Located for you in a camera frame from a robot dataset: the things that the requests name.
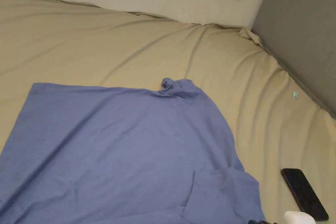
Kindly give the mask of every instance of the blue fabric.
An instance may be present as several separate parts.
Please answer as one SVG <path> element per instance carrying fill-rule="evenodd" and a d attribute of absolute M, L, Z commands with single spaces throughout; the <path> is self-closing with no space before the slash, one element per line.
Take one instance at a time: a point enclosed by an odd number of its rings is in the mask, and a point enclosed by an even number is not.
<path fill-rule="evenodd" d="M 190 80 L 33 84 L 0 156 L 0 223 L 247 224 L 258 182 Z"/>

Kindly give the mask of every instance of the gray wall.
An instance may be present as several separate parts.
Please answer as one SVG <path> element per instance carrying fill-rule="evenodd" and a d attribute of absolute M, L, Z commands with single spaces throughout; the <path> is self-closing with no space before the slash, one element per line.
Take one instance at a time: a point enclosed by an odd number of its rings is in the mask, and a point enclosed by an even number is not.
<path fill-rule="evenodd" d="M 266 48 L 336 115 L 336 0 L 264 0 L 253 25 Z"/>

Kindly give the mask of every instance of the black object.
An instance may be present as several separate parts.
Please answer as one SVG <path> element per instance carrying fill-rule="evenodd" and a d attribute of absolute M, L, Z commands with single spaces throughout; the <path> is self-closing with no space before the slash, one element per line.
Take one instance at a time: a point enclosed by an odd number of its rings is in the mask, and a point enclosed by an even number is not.
<path fill-rule="evenodd" d="M 302 170 L 284 168 L 281 170 L 281 174 L 302 212 L 311 215 L 316 221 L 327 221 L 329 219 L 326 210 Z"/>
<path fill-rule="evenodd" d="M 248 224 L 271 224 L 271 223 L 266 222 L 266 221 L 256 222 L 256 221 L 251 220 L 251 221 L 249 221 Z"/>

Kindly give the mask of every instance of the mattress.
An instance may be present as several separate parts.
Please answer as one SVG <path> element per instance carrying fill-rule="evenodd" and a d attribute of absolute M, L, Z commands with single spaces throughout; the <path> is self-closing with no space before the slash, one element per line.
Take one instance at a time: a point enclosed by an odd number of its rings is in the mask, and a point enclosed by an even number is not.
<path fill-rule="evenodd" d="M 298 211 L 285 167 L 303 170 L 336 222 L 336 121 L 250 31 L 57 0 L 0 0 L 0 10 L 1 150 L 33 83 L 159 90 L 186 78 L 227 120 L 269 222 Z"/>

